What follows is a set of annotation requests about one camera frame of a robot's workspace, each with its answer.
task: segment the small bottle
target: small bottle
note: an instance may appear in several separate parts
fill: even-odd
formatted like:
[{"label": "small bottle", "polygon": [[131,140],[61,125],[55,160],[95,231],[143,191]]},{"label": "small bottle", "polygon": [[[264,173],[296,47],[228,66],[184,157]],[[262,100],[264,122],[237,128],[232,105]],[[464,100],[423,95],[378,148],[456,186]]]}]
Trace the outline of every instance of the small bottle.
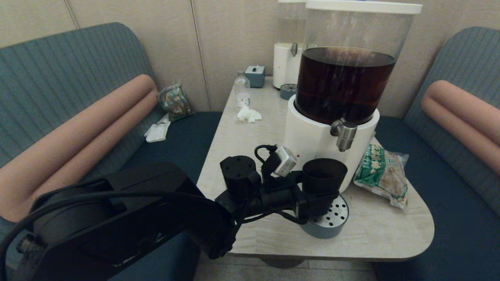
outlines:
[{"label": "small bottle", "polygon": [[238,71],[238,78],[234,80],[234,96],[236,97],[236,108],[250,106],[250,81],[245,77],[245,72]]}]

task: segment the striped upholstery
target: striped upholstery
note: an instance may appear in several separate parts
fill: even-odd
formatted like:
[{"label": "striped upholstery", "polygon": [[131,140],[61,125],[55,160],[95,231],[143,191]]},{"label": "striped upholstery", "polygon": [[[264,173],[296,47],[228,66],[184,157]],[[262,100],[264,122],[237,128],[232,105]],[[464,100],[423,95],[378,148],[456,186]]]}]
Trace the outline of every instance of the striped upholstery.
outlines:
[{"label": "striped upholstery", "polygon": [[[145,50],[120,23],[70,31],[0,49],[0,167],[134,77],[153,76]],[[118,171],[157,121],[156,108],[86,179]]]},{"label": "striped upholstery", "polygon": [[424,93],[438,80],[446,80],[500,108],[500,31],[470,27],[449,39],[404,118],[500,216],[500,177],[421,109]]}]

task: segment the blue-gray box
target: blue-gray box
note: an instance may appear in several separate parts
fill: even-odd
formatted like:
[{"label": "blue-gray box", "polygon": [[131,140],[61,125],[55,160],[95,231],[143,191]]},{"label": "blue-gray box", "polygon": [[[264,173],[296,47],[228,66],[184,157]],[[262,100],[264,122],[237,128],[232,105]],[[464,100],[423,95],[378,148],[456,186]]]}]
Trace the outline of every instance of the blue-gray box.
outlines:
[{"label": "blue-gray box", "polygon": [[250,80],[250,88],[262,88],[266,78],[264,66],[250,65],[245,71],[245,77]]}]

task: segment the table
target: table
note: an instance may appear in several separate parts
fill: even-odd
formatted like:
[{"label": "table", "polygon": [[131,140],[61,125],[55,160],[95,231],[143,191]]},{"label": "table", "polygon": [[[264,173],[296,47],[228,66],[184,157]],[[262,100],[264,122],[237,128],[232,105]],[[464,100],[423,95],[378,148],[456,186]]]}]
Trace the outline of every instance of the table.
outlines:
[{"label": "table", "polygon": [[[239,121],[235,94],[231,92],[197,182],[198,188],[211,200],[226,189],[219,166],[223,159],[249,156],[260,172],[261,163],[254,156],[254,148],[283,143],[287,100],[280,98],[272,77],[266,77],[263,88],[250,91],[250,108],[260,112],[262,120]],[[431,244],[434,221],[411,184],[408,185],[408,207],[404,210],[352,183],[342,196],[349,205],[349,218],[338,236],[315,238],[299,225],[272,214],[244,224],[230,253],[263,259],[404,261],[421,254]]]}]

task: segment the snack bag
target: snack bag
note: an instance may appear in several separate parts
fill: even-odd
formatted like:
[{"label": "snack bag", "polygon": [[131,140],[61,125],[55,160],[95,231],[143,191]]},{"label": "snack bag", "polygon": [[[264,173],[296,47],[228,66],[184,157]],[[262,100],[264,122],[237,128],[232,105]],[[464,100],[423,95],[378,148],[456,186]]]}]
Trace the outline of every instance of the snack bag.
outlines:
[{"label": "snack bag", "polygon": [[407,160],[407,154],[392,153],[370,143],[354,174],[354,184],[404,209],[408,204],[408,184],[403,169]]},{"label": "snack bag", "polygon": [[161,90],[158,93],[158,101],[161,108],[170,113],[171,122],[195,114],[184,95],[182,85],[179,83]]}]

